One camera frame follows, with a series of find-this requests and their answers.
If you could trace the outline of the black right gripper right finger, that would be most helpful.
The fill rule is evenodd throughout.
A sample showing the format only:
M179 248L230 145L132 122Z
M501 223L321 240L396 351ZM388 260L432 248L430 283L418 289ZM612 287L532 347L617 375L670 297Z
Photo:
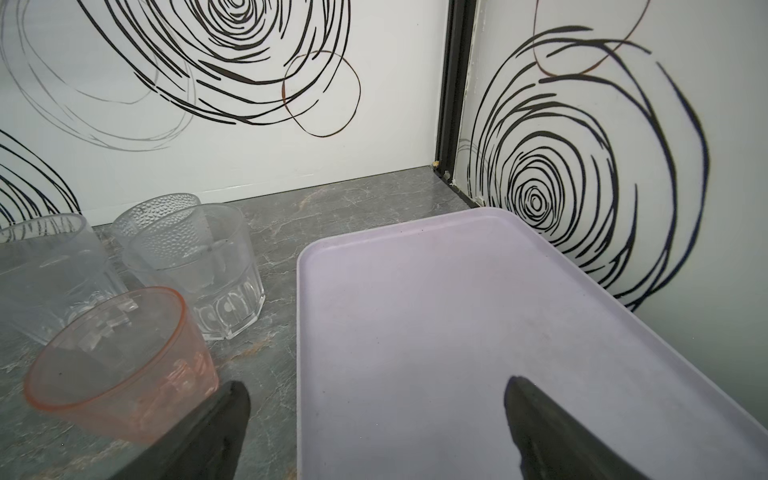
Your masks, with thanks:
M510 377L504 408L525 479L646 477L525 377Z

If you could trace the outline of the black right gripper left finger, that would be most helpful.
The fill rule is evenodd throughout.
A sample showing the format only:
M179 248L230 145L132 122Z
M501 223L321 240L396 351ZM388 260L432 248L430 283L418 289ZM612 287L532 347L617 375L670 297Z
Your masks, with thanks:
M244 383L229 381L114 479L232 479L251 412Z

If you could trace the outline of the lilac plastic tray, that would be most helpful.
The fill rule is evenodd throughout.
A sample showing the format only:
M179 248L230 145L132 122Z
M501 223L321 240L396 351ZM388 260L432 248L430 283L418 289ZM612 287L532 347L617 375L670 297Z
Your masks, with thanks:
M302 479L517 479L531 380L653 479L763 479L767 432L514 214L339 235L297 261Z

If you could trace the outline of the clear faceted glass tumbler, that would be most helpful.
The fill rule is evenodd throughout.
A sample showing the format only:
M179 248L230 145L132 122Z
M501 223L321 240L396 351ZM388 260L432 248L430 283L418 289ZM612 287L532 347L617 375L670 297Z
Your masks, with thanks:
M207 341L230 340L254 324L266 299L240 209L201 204L165 215L122 251L145 286L176 290Z

